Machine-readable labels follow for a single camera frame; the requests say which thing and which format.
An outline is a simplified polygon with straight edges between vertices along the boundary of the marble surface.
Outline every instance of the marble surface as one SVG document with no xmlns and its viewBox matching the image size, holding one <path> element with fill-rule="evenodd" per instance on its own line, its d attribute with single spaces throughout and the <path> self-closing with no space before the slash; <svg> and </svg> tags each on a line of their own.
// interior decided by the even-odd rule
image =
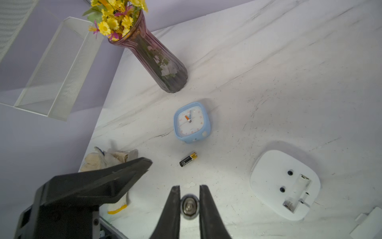
<svg viewBox="0 0 382 239">
<path fill-rule="evenodd" d="M 360 213 L 382 207 L 381 13 L 380 0 L 256 0 L 158 30 L 188 69 L 175 94 L 125 50 L 86 153 L 137 148 L 153 165 L 106 220 L 149 238 L 171 186 L 199 195 L 206 184 L 232 238 L 350 238 Z M 193 101 L 212 132 L 183 145 L 173 114 Z M 272 149 L 321 180 L 303 221 L 278 216 L 250 188 L 255 160 Z M 180 167 L 192 151 L 198 159 Z M 199 220 L 182 219 L 180 238 L 199 238 Z"/>
</svg>

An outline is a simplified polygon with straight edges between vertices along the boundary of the yellow flower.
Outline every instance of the yellow flower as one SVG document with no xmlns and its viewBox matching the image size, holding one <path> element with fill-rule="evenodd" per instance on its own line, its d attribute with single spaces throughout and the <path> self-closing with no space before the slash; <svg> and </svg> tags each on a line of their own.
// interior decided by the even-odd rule
<svg viewBox="0 0 382 239">
<path fill-rule="evenodd" d="M 109 3 L 110 3 L 110 5 L 112 5 L 113 7 L 115 7 L 116 6 L 116 0 L 108 0 L 109 1 Z"/>
<path fill-rule="evenodd" d="M 104 21 L 98 23 L 98 29 L 99 29 L 99 32 L 104 36 L 110 35 L 112 33 L 109 25 Z"/>
<path fill-rule="evenodd" d="M 122 19 L 124 18 L 125 16 L 124 15 L 121 15 L 121 16 L 115 16 L 115 19 L 117 19 L 117 21 L 119 23 L 121 23 Z"/>
<path fill-rule="evenodd" d="M 130 31 L 130 29 L 129 29 L 129 28 L 125 28 L 125 29 L 123 29 L 123 32 L 122 32 L 122 37 L 124 37 L 126 34 L 128 34 L 128 33 L 129 33 L 129 31 Z"/>
<path fill-rule="evenodd" d="M 118 33 L 118 34 L 122 34 L 121 28 L 118 28 L 117 30 L 115 30 L 115 32 Z"/>
<path fill-rule="evenodd" d="M 98 1 L 99 1 L 100 3 L 102 3 L 102 4 L 106 7 L 106 9 L 107 9 L 108 12 L 113 13 L 114 8 L 113 8 L 112 5 L 110 5 L 106 0 L 98 0 Z"/>
<path fill-rule="evenodd" d="M 92 0 L 90 4 L 92 5 L 92 7 L 96 5 L 101 5 L 101 3 L 98 2 L 98 0 Z"/>
<path fill-rule="evenodd" d="M 89 26 L 89 31 L 97 31 L 98 29 L 93 27 L 93 26 Z"/>
<path fill-rule="evenodd" d="M 145 12 L 148 11 L 146 1 L 145 0 L 129 0 L 131 4 L 133 4 L 136 7 L 141 7 Z"/>
<path fill-rule="evenodd" d="M 114 14 L 113 12 L 105 11 L 105 9 L 101 10 L 102 12 L 102 21 L 107 21 L 107 18 L 113 18 Z"/>
<path fill-rule="evenodd" d="M 126 11 L 125 3 L 121 0 L 117 0 L 115 4 L 115 9 L 124 13 Z"/>
<path fill-rule="evenodd" d="M 133 25 L 133 18 L 130 16 L 125 16 L 122 19 L 121 25 L 125 28 L 130 28 Z"/>
<path fill-rule="evenodd" d="M 115 19 L 115 18 L 109 18 L 109 19 L 107 20 L 107 24 L 108 24 L 109 27 L 110 27 L 111 29 L 113 29 L 113 30 L 117 30 L 118 27 L 119 27 L 118 21 L 117 21 L 117 19 Z"/>
</svg>

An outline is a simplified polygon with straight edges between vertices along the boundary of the battery compartment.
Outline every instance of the battery compartment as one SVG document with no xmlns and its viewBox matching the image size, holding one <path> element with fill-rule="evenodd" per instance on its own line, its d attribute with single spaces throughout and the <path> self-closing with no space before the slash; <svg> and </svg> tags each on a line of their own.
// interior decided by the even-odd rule
<svg viewBox="0 0 382 239">
<path fill-rule="evenodd" d="M 309 196 L 308 188 L 311 184 L 311 180 L 300 174 L 296 179 L 291 189 L 287 189 L 288 193 L 283 202 L 283 206 L 292 213 L 295 213 L 297 207 L 301 204 L 305 204 L 305 199 Z"/>
</svg>

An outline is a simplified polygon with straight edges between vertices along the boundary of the artificial flower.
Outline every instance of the artificial flower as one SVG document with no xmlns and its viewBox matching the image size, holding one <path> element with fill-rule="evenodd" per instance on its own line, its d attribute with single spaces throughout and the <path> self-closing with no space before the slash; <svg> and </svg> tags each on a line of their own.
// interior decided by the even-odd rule
<svg viewBox="0 0 382 239">
<path fill-rule="evenodd" d="M 125 29 L 123 29 L 123 31 L 122 31 L 122 37 L 126 36 L 126 34 L 128 34 L 129 31 L 130 31 L 129 28 L 125 28 Z"/>
<path fill-rule="evenodd" d="M 119 24 L 118 24 L 118 21 L 117 19 L 115 18 L 108 18 L 107 20 L 107 24 L 109 25 L 109 27 L 113 30 L 117 30 L 118 27 L 119 27 Z"/>
<path fill-rule="evenodd" d="M 117 21 L 119 22 L 119 23 L 121 23 L 121 21 L 123 20 L 123 15 L 122 16 L 115 16 L 115 19 L 117 19 Z"/>
<path fill-rule="evenodd" d="M 113 7 L 116 7 L 116 4 L 117 4 L 117 1 L 116 1 L 116 0 L 108 0 L 108 2 L 109 2 L 110 5 L 112 5 Z"/>
<path fill-rule="evenodd" d="M 122 35 L 122 30 L 121 30 L 121 28 L 118 28 L 117 30 L 115 30 L 115 32 L 118 33 L 118 34 L 121 34 L 121 35 Z"/>
<path fill-rule="evenodd" d="M 109 11 L 105 11 L 105 9 L 102 9 L 101 12 L 102 12 L 102 21 L 107 21 L 107 18 L 114 17 L 113 13 L 110 13 Z"/>
<path fill-rule="evenodd" d="M 119 35 L 117 33 L 112 32 L 109 35 L 109 39 L 112 40 L 112 41 L 118 41 L 119 40 Z"/>
<path fill-rule="evenodd" d="M 122 19 L 121 25 L 125 28 L 130 28 L 133 25 L 133 18 L 130 16 L 125 16 Z"/>
<path fill-rule="evenodd" d="M 98 0 L 92 0 L 90 4 L 92 5 L 92 7 L 96 5 L 101 5 L 101 3 L 98 2 Z"/>
<path fill-rule="evenodd" d="M 97 27 L 97 22 L 95 20 L 94 20 L 94 25 L 95 25 L 95 27 L 89 26 L 89 31 L 92 31 L 93 35 L 95 34 L 95 38 L 97 39 L 97 34 L 99 32 L 99 29 Z"/>
<path fill-rule="evenodd" d="M 110 30 L 110 27 L 109 25 L 107 24 L 107 22 L 100 22 L 98 23 L 98 29 L 99 29 L 99 32 L 104 35 L 104 36 L 107 36 L 107 35 L 110 35 L 111 34 L 111 30 Z"/>
<path fill-rule="evenodd" d="M 113 12 L 114 11 L 114 8 L 106 1 L 106 0 L 98 0 L 100 3 L 102 3 L 108 12 Z"/>
<path fill-rule="evenodd" d="M 133 5 L 130 5 L 126 8 L 126 10 L 124 12 L 121 12 L 121 13 L 115 13 L 114 16 L 123 16 L 123 15 L 130 15 L 131 13 L 134 12 L 134 7 Z"/>
<path fill-rule="evenodd" d="M 98 29 L 93 26 L 89 26 L 89 31 L 95 32 L 98 31 Z"/>
<path fill-rule="evenodd" d="M 117 0 L 115 3 L 115 9 L 117 9 L 117 11 L 120 11 L 122 13 L 125 12 L 126 11 L 125 3 L 121 0 Z"/>
<path fill-rule="evenodd" d="M 141 7 L 145 12 L 147 12 L 147 5 L 145 0 L 129 0 L 131 4 L 136 7 Z"/>
</svg>

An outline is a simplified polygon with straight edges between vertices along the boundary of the vase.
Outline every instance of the vase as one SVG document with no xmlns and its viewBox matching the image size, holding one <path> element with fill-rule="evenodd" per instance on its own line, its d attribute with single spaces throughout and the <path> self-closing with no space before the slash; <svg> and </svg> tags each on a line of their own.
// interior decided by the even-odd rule
<svg viewBox="0 0 382 239">
<path fill-rule="evenodd" d="M 109 42 L 130 49 L 164 91 L 175 93 L 186 84 L 186 67 L 147 30 L 142 10 L 128 34 Z"/>
</svg>

